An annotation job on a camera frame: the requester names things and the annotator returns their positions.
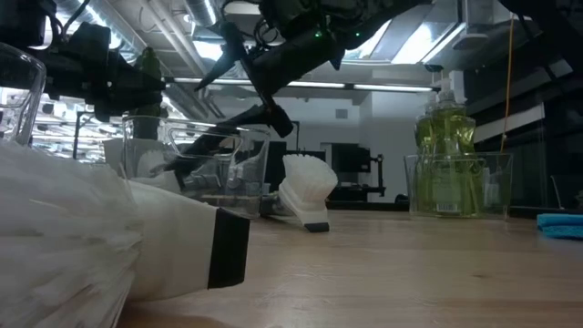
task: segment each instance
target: white brush bristles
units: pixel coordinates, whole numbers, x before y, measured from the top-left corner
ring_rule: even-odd
[[[142,240],[128,184],[0,141],[0,327],[115,325]]]
[[[286,155],[283,165],[285,180],[301,202],[324,202],[338,184],[328,164],[313,156]]]

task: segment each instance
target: transparent container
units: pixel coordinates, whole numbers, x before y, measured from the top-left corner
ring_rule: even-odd
[[[412,214],[506,217],[512,154],[412,155],[404,164]]]
[[[45,80],[40,61],[0,43],[0,139],[29,143]]]
[[[174,173],[183,196],[259,216],[269,133],[151,117],[123,119],[129,179]]]

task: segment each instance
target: dish brush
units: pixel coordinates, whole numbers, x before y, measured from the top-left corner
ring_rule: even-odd
[[[0,327],[115,327],[126,300],[241,283],[249,221],[0,140]]]
[[[338,184],[328,164],[313,156],[283,157],[285,179],[280,184],[281,202],[291,210],[309,232],[330,230],[326,198]]]

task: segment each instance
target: black machine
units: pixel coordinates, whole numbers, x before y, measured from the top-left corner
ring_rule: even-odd
[[[273,95],[293,80],[327,61],[339,69],[346,49],[369,39],[386,21],[429,0],[249,0],[259,4],[264,23],[254,31],[258,44],[247,49],[243,34],[226,19],[209,29],[226,41],[223,56],[198,88],[203,88],[240,61],[262,100],[262,105],[231,118],[223,125],[267,124],[284,137],[292,123]],[[226,0],[222,9],[233,0]],[[500,0],[519,16],[531,17],[556,42],[557,49],[576,72],[583,72],[581,35],[560,14],[552,0],[528,2]],[[110,31],[103,26],[83,24],[68,40],[55,17],[53,0],[0,1],[0,42],[25,50],[40,59],[47,69],[46,93],[52,98],[83,98],[95,105],[96,117],[107,120],[127,110],[159,103],[165,84],[130,66],[119,52],[109,50]],[[53,30],[53,43],[46,50],[30,46],[42,43],[46,18]],[[286,42],[270,46],[261,28],[277,30]],[[167,77],[166,83],[172,83]],[[17,87],[18,77],[0,76],[0,86]],[[217,137],[199,138],[187,153],[209,154],[220,143]],[[190,172],[196,165],[174,163],[168,169]]]
[[[53,0],[0,1],[0,42],[24,50],[45,64],[45,92],[51,98],[83,98],[95,105],[96,118],[101,121],[161,102],[160,91],[166,85],[128,64],[118,49],[109,49],[109,28],[83,23],[66,39],[68,26],[87,3],[63,26],[56,19]],[[52,43],[47,49],[35,50],[31,46],[43,45],[47,19],[52,26]],[[0,87],[19,87],[20,78],[20,74],[3,73]]]

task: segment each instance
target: clear plastic bin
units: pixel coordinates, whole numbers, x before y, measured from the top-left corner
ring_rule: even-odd
[[[0,139],[29,143],[46,80],[36,58],[0,43]]]
[[[505,218],[512,191],[512,154],[406,156],[410,211],[455,218]]]
[[[269,132],[149,117],[124,118],[123,126],[128,178],[171,171],[182,195],[259,216]]]

